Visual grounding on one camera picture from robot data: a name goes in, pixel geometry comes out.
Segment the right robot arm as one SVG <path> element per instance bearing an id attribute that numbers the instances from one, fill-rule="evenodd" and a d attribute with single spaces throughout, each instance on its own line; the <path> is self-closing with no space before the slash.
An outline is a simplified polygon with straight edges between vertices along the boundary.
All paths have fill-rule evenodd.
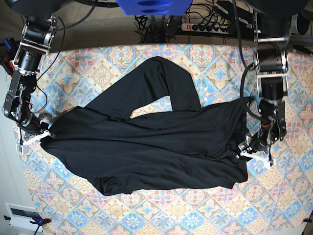
<path id="1" fill-rule="evenodd" d="M 22 30 L 19 46 L 10 40 L 4 43 L 13 55 L 8 62 L 0 64 L 12 76 L 9 91 L 5 97 L 2 112 L 14 121 L 27 135 L 48 136 L 48 124 L 31 111 L 31 94 L 37 89 L 37 74 L 41 70 L 42 56 L 47 55 L 55 34 L 65 32 L 68 27 L 58 27 L 56 11 L 68 5 L 68 0 L 7 0 L 5 3 L 14 12 L 24 16 L 26 22 Z"/>

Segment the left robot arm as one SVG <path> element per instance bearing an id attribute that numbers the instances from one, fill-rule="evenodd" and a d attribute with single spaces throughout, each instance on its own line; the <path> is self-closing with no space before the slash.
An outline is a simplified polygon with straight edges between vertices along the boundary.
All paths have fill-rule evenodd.
<path id="1" fill-rule="evenodd" d="M 266 152 L 287 134 L 285 102 L 288 95 L 288 44 L 291 19 L 308 4 L 306 0 L 248 0 L 254 10 L 252 29 L 257 49 L 254 61 L 245 65 L 240 84 L 240 102 L 247 113 L 260 121 L 260 130 L 247 134 L 239 144 L 241 154 Z M 244 101 L 244 83 L 250 70 L 256 70 L 259 115 L 254 114 Z"/>

